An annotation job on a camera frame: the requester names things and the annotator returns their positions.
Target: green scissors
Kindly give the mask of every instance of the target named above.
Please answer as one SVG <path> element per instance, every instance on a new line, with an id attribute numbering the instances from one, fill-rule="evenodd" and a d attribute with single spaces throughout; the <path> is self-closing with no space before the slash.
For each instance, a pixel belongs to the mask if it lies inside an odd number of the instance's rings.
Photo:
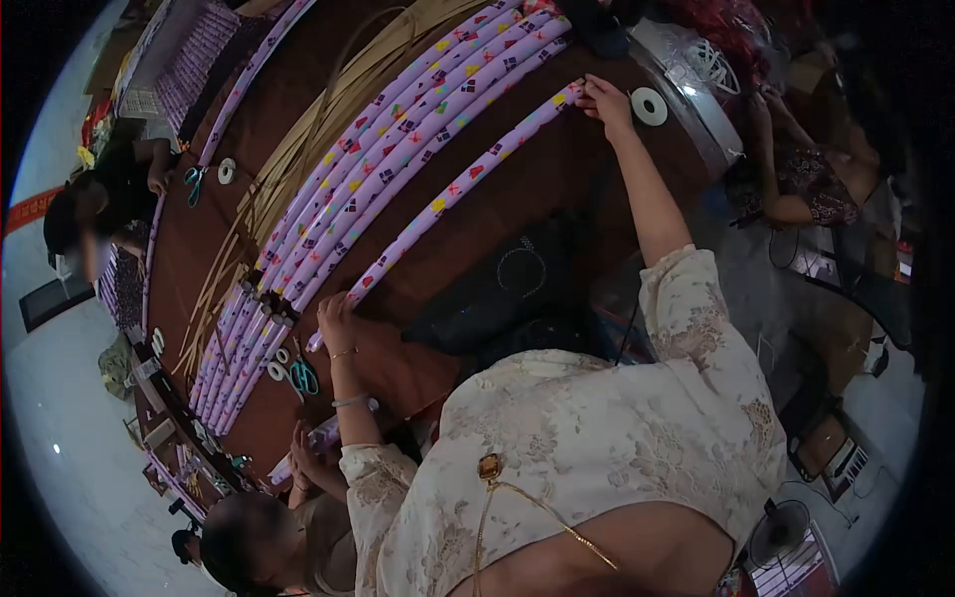
<path id="1" fill-rule="evenodd" d="M 299 343 L 297 335 L 292 338 L 292 342 L 295 343 L 296 354 L 292 366 L 288 368 L 289 381 L 299 392 L 317 395 L 321 389 L 318 385 L 318 375 L 315 374 L 315 369 L 302 356 L 302 345 Z"/>
<path id="2" fill-rule="evenodd" d="M 207 167 L 203 168 L 189 168 L 185 171 L 185 177 L 183 182 L 186 184 L 192 184 L 192 190 L 189 191 L 189 199 L 186 200 L 186 204 L 190 207 L 195 207 L 199 203 L 199 194 L 202 190 L 202 178 L 205 176 L 205 171 L 208 170 Z"/>

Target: floral dress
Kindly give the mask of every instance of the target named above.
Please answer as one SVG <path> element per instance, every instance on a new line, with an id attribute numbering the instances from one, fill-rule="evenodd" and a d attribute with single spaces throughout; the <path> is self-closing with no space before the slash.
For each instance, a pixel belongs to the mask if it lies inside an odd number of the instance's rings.
<path id="1" fill-rule="evenodd" d="M 420 467 L 394 446 L 352 445 L 339 464 L 358 551 L 357 595 L 447 595 L 473 574 L 497 453 L 513 483 L 571 526 L 619 506 L 669 501 L 742 548 L 785 472 L 785 436 L 753 351 L 728 319 L 712 253 L 688 245 L 641 274 L 659 362 L 613 367 L 563 351 L 515 354 L 448 398 Z M 482 568 L 562 532 L 498 491 Z"/>

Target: hand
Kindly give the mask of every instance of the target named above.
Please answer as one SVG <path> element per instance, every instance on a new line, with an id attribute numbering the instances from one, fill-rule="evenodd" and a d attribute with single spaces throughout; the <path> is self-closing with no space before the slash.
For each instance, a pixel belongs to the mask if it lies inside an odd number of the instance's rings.
<path id="1" fill-rule="evenodd" d="M 292 431 L 292 443 L 288 449 L 292 479 L 299 489 L 308 489 L 312 485 L 311 475 L 319 473 L 322 468 L 318 455 L 312 452 L 308 445 L 309 433 L 311 433 L 311 427 L 304 421 L 297 421 Z"/>
<path id="2" fill-rule="evenodd" d="M 766 100 L 766 105 L 769 106 L 771 114 L 784 118 L 793 117 L 793 114 L 789 111 L 789 106 L 786 105 L 786 101 L 783 100 L 777 90 L 767 86 L 760 90 L 759 94 Z"/>
<path id="3" fill-rule="evenodd" d="M 146 186 L 157 195 L 162 195 L 166 192 L 166 188 L 169 186 L 169 180 L 172 176 L 172 172 L 156 173 L 150 169 L 149 175 L 146 177 Z"/>
<path id="4" fill-rule="evenodd" d="M 753 120 L 753 129 L 760 150 L 771 157 L 773 155 L 773 117 L 770 116 L 766 99 L 759 92 L 750 96 L 750 118 Z"/>
<path id="5" fill-rule="evenodd" d="M 355 348 L 355 334 L 351 325 L 353 304 L 347 292 L 339 292 L 318 304 L 318 330 L 322 333 L 329 354 L 339 354 Z"/>
<path id="6" fill-rule="evenodd" d="M 611 143 L 627 136 L 635 137 L 630 98 L 598 76 L 586 75 L 585 79 L 584 96 L 577 100 L 577 107 L 604 123 L 604 135 Z"/>

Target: red banner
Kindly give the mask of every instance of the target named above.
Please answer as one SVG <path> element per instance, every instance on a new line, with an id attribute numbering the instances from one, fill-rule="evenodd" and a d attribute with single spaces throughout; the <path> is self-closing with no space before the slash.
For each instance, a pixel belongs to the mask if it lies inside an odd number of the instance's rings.
<path id="1" fill-rule="evenodd" d="M 62 186 L 57 186 L 49 191 L 33 195 L 29 199 L 16 205 L 12 205 L 10 211 L 7 212 L 7 228 L 4 230 L 4 236 L 7 236 L 17 228 L 21 228 L 30 222 L 35 222 L 42 218 L 43 215 L 47 213 L 47 207 L 50 206 L 50 201 L 53 200 L 53 196 L 62 190 Z"/>

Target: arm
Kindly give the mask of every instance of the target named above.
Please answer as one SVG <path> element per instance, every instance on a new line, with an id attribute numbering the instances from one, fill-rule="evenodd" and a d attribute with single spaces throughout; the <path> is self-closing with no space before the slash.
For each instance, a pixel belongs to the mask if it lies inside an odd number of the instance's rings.
<path id="1" fill-rule="evenodd" d="M 331 385 L 335 400 L 342 403 L 337 409 L 342 445 L 383 443 L 355 371 L 351 301 L 346 292 L 339 292 L 319 303 L 318 326 L 331 356 Z"/>
<path id="2" fill-rule="evenodd" d="M 133 156 L 137 163 L 148 163 L 146 184 L 157 195 L 166 192 L 169 170 L 169 139 L 146 139 L 133 141 Z"/>
<path id="3" fill-rule="evenodd" d="M 773 152 L 773 120 L 769 107 L 762 94 L 753 94 L 750 100 L 750 113 L 757 137 L 756 155 L 759 163 L 759 178 L 763 190 L 763 213 L 770 220 L 786 224 L 811 224 L 813 212 L 809 205 L 798 195 L 780 195 L 776 178 L 775 156 Z"/>
<path id="4" fill-rule="evenodd" d="M 630 101 L 616 87 L 594 75 L 586 76 L 586 97 L 577 105 L 604 123 L 624 174 L 626 193 L 644 262 L 652 267 L 674 250 L 689 245 L 690 232 L 647 148 L 633 130 Z"/>

